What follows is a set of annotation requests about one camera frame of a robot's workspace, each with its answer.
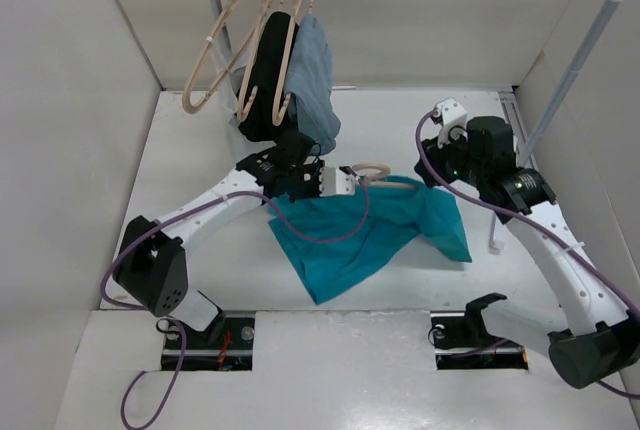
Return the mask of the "beige plastic hanger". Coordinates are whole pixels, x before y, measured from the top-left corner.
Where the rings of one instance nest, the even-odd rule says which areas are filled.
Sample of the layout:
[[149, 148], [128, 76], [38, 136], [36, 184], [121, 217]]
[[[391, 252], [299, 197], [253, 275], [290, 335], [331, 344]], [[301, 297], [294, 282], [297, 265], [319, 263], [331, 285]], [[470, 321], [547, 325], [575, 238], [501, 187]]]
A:
[[392, 182], [388, 178], [391, 176], [391, 168], [382, 163], [363, 162], [351, 166], [356, 174], [359, 183], [380, 189], [389, 190], [416, 190], [417, 186], [405, 182]]

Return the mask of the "teal t shirt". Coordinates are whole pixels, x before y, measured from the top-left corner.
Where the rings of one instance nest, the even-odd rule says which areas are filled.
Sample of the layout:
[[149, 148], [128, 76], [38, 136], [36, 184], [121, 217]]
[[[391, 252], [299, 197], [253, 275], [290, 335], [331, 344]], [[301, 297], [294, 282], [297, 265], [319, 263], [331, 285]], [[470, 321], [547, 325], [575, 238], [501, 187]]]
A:
[[285, 218], [272, 218], [269, 227], [315, 304], [371, 277], [418, 237], [452, 261], [472, 261], [453, 195], [404, 176], [388, 180], [417, 189], [370, 187], [353, 196], [276, 199]]

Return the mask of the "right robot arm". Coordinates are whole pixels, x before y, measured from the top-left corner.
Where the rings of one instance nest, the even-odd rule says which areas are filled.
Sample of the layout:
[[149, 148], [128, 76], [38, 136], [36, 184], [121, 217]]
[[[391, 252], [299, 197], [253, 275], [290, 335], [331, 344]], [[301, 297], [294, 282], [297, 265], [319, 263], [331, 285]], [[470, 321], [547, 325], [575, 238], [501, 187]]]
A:
[[[504, 339], [547, 357], [575, 389], [639, 361], [639, 308], [602, 275], [568, 227], [544, 177], [517, 164], [514, 134], [501, 117], [451, 118], [433, 110], [421, 119], [436, 137], [415, 138], [414, 170], [429, 187], [493, 212], [526, 249], [556, 297], [559, 318], [538, 316], [500, 293], [467, 303], [462, 331], [473, 343]], [[478, 195], [452, 189], [462, 181]]]

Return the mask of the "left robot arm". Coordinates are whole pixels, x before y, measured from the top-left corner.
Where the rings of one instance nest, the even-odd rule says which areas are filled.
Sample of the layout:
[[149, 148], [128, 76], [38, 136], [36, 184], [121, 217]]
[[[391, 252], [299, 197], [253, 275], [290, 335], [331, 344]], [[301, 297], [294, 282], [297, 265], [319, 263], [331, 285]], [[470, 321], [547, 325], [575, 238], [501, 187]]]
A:
[[237, 217], [267, 199], [319, 194], [319, 145], [293, 129], [275, 146], [240, 160], [218, 184], [156, 220], [138, 216], [125, 228], [110, 277], [138, 306], [173, 318], [201, 346], [222, 337], [225, 313], [189, 283], [187, 262], [195, 250]]

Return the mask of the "beige hanger far left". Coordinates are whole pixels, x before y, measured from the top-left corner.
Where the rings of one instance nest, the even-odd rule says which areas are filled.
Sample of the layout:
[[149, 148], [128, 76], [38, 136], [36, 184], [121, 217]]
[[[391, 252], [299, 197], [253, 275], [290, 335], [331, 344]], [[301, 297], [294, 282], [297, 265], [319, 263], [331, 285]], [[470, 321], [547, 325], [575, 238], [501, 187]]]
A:
[[[244, 42], [238, 48], [238, 51], [232, 54], [228, 23], [239, 5], [246, 1], [247, 0], [209, 0], [214, 23], [208, 34], [204, 37], [199, 56], [182, 90], [182, 108], [187, 114], [195, 115], [204, 108], [205, 104], [216, 93], [223, 80], [231, 76], [233, 66], [245, 51], [254, 30], [251, 29], [249, 31]], [[220, 60], [223, 60], [225, 57], [230, 57], [230, 60], [222, 63], [221, 69], [217, 70], [213, 81], [204, 90], [203, 95], [198, 100], [194, 100], [192, 94], [195, 89], [195, 84], [199, 81], [205, 64], [215, 53], [219, 55]]]

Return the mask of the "grey blue hanging garment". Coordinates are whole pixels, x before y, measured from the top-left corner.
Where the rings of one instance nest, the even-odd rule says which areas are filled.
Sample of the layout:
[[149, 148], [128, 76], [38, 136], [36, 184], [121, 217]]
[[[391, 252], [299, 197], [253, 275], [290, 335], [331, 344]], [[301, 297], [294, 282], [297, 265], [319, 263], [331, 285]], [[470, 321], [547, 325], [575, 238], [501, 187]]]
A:
[[336, 148], [341, 129], [331, 102], [332, 87], [332, 49], [321, 21], [314, 14], [308, 14], [298, 28], [284, 92], [291, 95], [287, 114], [297, 129], [316, 143], [320, 156]]

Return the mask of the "black hanging garment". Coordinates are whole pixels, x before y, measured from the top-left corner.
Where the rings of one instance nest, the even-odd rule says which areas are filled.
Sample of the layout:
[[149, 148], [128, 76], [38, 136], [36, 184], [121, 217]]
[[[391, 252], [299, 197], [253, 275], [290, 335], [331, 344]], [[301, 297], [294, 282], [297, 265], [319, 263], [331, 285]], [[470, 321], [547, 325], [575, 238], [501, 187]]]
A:
[[245, 102], [248, 102], [254, 88], [257, 93], [247, 118], [239, 124], [239, 131], [251, 142], [277, 142], [287, 129], [297, 128], [289, 116], [285, 116], [279, 126], [272, 122], [273, 101], [290, 19], [287, 13], [272, 13], [259, 40]]

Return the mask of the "aluminium rail right edge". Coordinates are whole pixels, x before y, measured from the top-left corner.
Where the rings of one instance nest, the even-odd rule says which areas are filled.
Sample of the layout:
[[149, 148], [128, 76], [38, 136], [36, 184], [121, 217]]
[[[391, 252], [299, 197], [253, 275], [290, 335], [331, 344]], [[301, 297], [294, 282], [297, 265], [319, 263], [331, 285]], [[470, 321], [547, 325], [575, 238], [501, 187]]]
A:
[[504, 118], [512, 127], [516, 138], [516, 154], [520, 155], [528, 138], [528, 132], [521, 117], [516, 95], [513, 91], [499, 91], [498, 99], [503, 109]]

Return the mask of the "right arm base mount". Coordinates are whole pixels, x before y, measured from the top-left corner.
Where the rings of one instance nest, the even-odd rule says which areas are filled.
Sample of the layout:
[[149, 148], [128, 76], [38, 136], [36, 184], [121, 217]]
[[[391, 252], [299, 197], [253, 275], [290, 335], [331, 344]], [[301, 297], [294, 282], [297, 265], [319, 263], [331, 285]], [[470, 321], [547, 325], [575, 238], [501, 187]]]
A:
[[430, 313], [427, 339], [434, 348], [437, 370], [529, 370], [524, 348], [490, 335], [482, 320], [482, 310], [506, 299], [490, 293], [467, 303], [463, 310]]

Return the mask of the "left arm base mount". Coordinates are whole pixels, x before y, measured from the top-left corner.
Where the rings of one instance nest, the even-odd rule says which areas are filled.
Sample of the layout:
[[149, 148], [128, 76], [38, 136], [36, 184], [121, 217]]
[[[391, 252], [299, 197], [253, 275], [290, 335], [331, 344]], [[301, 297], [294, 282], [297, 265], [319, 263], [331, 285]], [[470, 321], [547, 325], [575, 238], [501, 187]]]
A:
[[[213, 342], [186, 327], [186, 350], [182, 371], [234, 372], [251, 371], [255, 337], [255, 312], [231, 312], [226, 316], [221, 334]], [[180, 358], [181, 339], [175, 323], [156, 322], [164, 337], [160, 368], [175, 370]]]

